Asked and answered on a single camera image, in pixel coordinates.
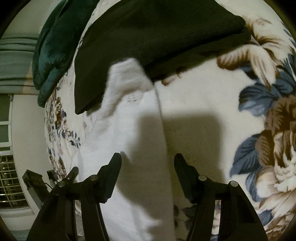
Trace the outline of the black folded garment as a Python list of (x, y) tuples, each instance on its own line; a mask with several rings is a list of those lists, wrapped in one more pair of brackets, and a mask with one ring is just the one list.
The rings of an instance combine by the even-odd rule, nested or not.
[(119, 1), (85, 32), (75, 66), (75, 112), (102, 101), (109, 68), (136, 59), (151, 81), (250, 40), (245, 20), (216, 1)]

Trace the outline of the floral fleece blanket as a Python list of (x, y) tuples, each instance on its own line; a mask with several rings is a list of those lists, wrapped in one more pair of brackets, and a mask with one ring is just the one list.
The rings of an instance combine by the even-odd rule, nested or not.
[[(246, 20), (251, 43), (152, 84), (162, 117), (173, 196), (175, 240), (185, 240), (195, 208), (173, 170), (174, 155), (213, 181), (237, 181), (269, 240), (295, 221), (295, 54), (280, 17), (264, 1), (221, 1)], [(74, 68), (45, 111), (49, 158), (59, 178), (74, 166), (92, 114), (74, 112)]]

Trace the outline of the window with metal grille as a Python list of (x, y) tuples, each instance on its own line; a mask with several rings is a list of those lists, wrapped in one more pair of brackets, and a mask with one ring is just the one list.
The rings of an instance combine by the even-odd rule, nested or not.
[(17, 175), (11, 137), (13, 97), (1, 94), (1, 209), (28, 207)]

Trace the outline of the white knitted sweater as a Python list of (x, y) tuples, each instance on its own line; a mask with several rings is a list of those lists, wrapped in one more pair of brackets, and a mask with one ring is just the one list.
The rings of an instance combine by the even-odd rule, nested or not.
[(112, 197), (102, 205), (112, 240), (175, 240), (167, 147), (156, 90), (134, 58), (112, 65), (99, 110), (73, 158), (80, 181), (122, 156)]

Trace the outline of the grey striped curtain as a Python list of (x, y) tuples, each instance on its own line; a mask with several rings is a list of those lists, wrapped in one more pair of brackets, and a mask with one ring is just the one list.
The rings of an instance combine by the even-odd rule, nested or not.
[(1, 38), (1, 94), (38, 95), (32, 63), (36, 34), (8, 34)]

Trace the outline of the dark green velvet pillow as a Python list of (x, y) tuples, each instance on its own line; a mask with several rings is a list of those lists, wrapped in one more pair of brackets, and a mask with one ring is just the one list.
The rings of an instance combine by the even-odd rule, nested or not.
[(81, 35), (99, 1), (60, 1), (40, 32), (32, 62), (37, 104), (44, 108), (71, 66)]

